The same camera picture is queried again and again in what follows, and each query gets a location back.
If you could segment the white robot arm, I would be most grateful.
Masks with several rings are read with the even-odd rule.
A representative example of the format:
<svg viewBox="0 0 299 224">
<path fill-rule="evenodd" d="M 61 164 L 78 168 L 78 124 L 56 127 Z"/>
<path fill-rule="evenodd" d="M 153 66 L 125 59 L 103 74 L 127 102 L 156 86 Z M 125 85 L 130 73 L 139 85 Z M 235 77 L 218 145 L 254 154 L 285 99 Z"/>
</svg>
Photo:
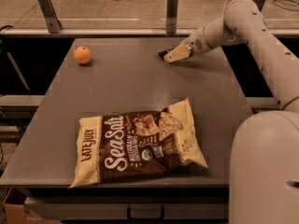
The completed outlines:
<svg viewBox="0 0 299 224">
<path fill-rule="evenodd" d="M 279 106 L 246 119 L 232 144 L 229 224 L 299 224 L 299 59 L 266 28 L 252 0 L 233 0 L 163 59 L 244 43 Z"/>
</svg>

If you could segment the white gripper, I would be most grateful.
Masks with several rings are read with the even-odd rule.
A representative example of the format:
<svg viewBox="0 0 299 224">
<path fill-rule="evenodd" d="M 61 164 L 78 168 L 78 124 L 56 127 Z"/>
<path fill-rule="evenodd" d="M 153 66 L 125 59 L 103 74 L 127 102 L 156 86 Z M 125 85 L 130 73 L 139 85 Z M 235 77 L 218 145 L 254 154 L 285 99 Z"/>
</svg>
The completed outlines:
<svg viewBox="0 0 299 224">
<path fill-rule="evenodd" d="M 164 55 L 164 60 L 167 63 L 173 63 L 188 58 L 192 52 L 204 54 L 209 51 L 211 51 L 211 47 L 205 40 L 204 29 L 198 28 L 187 38 L 183 39 L 181 45 L 167 49 L 166 54 Z"/>
</svg>

